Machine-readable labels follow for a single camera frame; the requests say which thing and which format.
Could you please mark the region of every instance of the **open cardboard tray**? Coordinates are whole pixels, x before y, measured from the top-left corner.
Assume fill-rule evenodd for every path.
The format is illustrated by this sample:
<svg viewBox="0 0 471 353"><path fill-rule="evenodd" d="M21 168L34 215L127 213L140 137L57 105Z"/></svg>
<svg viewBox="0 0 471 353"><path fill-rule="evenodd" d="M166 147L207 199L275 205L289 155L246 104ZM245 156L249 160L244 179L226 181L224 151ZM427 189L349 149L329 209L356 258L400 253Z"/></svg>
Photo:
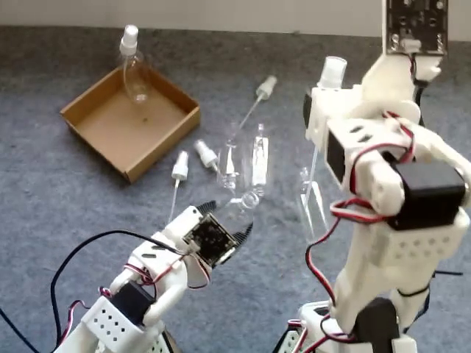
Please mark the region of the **open cardboard tray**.
<svg viewBox="0 0 471 353"><path fill-rule="evenodd" d="M199 105L157 71L152 92L132 102L122 70L110 72L61 110L67 124L129 182L134 182L199 125Z"/></svg>

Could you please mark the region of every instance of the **gray carpet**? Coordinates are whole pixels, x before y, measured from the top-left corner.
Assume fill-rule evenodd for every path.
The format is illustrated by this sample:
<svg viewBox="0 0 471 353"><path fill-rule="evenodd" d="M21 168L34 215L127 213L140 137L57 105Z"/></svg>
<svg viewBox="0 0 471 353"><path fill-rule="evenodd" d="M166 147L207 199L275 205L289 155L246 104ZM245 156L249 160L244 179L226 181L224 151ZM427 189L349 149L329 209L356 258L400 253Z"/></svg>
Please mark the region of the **gray carpet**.
<svg viewBox="0 0 471 353"><path fill-rule="evenodd" d="M53 347L49 282L80 241L109 229L151 235L168 217L171 167L197 138L213 146L239 119L267 74L279 85L248 123L266 123L272 136L275 191L263 202L249 243L213 273L212 284L188 292L166 323L184 352L270 352L286 320L306 302L326 299L308 273L294 183L313 146L303 140L302 98L318 80L326 54L349 60L346 83L358 82L380 54L380 41L313 35L142 31L152 64L201 104L201 127L134 185L70 133L59 111L113 68L120 30L0 27L0 305L42 352ZM426 90L431 129L471 157L471 43L453 43L444 74ZM191 156L190 179L177 212L211 198L210 174ZM341 196L324 167L326 202ZM352 227L342 224L314 254L330 280L344 264ZM117 236L89 246L58 286L59 305L93 303L138 241ZM421 352L468 352L471 328L471 242L442 268L462 278L433 281L431 310L410 333ZM26 352L4 322L0 351Z"/></svg>

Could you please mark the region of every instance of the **white wall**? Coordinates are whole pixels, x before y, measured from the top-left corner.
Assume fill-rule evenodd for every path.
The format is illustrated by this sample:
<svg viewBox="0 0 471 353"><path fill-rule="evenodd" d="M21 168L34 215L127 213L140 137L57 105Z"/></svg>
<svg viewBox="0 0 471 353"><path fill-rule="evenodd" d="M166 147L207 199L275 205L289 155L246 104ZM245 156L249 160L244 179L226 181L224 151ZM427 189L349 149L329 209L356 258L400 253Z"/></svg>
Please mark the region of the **white wall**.
<svg viewBox="0 0 471 353"><path fill-rule="evenodd" d="M0 24L380 36L381 0L0 0ZM450 0L450 36L471 40L471 0Z"/></svg>

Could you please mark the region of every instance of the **clear plastic bottle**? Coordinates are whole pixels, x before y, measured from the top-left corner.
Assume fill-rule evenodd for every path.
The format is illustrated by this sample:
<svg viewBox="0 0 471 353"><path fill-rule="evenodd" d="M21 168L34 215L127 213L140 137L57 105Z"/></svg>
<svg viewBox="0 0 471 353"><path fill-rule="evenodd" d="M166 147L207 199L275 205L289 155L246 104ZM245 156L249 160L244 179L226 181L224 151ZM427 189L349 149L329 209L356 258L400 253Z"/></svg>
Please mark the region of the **clear plastic bottle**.
<svg viewBox="0 0 471 353"><path fill-rule="evenodd" d="M238 135L237 123L232 122L226 133L226 142L218 155L218 183L233 194L241 195L247 189L247 153Z"/></svg>
<svg viewBox="0 0 471 353"><path fill-rule="evenodd" d="M258 133L253 141L251 171L252 189L258 196L265 196L271 176L269 175L269 139L265 136L263 124L258 125Z"/></svg>
<svg viewBox="0 0 471 353"><path fill-rule="evenodd" d="M255 209L259 203L258 196L248 191L240 199L231 199L213 215L229 234L245 233L253 224Z"/></svg>
<svg viewBox="0 0 471 353"><path fill-rule="evenodd" d="M133 102L140 104L149 98L150 84L148 66L138 51L138 33L136 26L128 24L124 28L119 51L126 93Z"/></svg>

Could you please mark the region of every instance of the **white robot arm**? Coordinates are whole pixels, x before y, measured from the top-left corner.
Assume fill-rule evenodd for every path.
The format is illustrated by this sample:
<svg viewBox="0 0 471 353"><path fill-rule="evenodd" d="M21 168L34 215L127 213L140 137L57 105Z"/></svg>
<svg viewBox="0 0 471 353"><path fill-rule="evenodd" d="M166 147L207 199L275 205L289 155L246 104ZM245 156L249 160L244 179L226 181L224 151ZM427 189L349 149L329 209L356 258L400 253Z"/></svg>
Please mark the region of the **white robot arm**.
<svg viewBox="0 0 471 353"><path fill-rule="evenodd" d="M288 333L276 352L417 351L403 332L439 261L453 255L470 225L462 207L470 204L471 163L419 125L414 100L415 88L440 73L446 23L447 1L383 0L383 54L362 84L341 89L346 62L328 58L306 97L307 139L339 187L371 205L362 213L382 219L355 225L335 302L303 306L302 332ZM377 298L388 290L389 299ZM339 332L355 340L336 338ZM294 347L297 340L305 342Z"/></svg>
<svg viewBox="0 0 471 353"><path fill-rule="evenodd" d="M180 254L149 241L134 249L111 284L110 296L96 301L55 353L177 352L164 332L162 315L181 300L186 288L206 285L212 268L245 239L234 238L199 207L188 207L152 238ZM155 285L156 298L138 284L142 273Z"/></svg>

